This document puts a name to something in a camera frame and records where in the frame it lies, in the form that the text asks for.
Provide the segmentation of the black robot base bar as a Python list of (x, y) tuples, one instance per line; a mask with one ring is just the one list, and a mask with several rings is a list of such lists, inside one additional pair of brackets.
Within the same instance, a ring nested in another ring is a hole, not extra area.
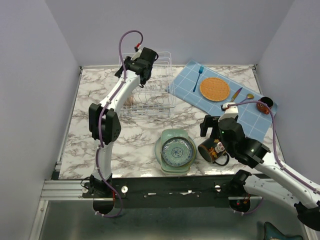
[(233, 208), (248, 212), (251, 193), (244, 189), (250, 174), (235, 175), (128, 177), (113, 178), (107, 183), (88, 177), (82, 185), (83, 198), (93, 199), (95, 210), (109, 207), (135, 208)]

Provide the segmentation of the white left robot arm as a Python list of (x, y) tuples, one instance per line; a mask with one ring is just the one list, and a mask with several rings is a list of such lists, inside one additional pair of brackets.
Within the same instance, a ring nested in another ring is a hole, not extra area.
[(97, 180), (93, 191), (101, 198), (107, 197), (111, 185), (106, 182), (112, 176), (111, 158), (114, 142), (121, 133), (120, 111), (137, 87), (144, 87), (151, 78), (154, 62), (159, 58), (156, 51), (143, 47), (133, 56), (121, 58), (122, 65), (115, 73), (118, 82), (110, 93), (88, 109), (89, 131), (97, 141), (92, 177)]

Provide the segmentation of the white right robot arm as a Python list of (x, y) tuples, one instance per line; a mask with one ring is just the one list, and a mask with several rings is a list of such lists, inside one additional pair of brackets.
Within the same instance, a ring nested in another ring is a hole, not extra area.
[(245, 136), (236, 117), (206, 115), (200, 124), (200, 135), (205, 137), (211, 128), (210, 138), (216, 143), (208, 149), (213, 157), (227, 153), (243, 165), (267, 175), (278, 183), (278, 187), (264, 186), (250, 173), (238, 171), (242, 177), (230, 183), (230, 191), (241, 196), (245, 192), (261, 196), (294, 208), (298, 220), (307, 227), (320, 229), (320, 186), (304, 177), (278, 158), (274, 151), (258, 140)]

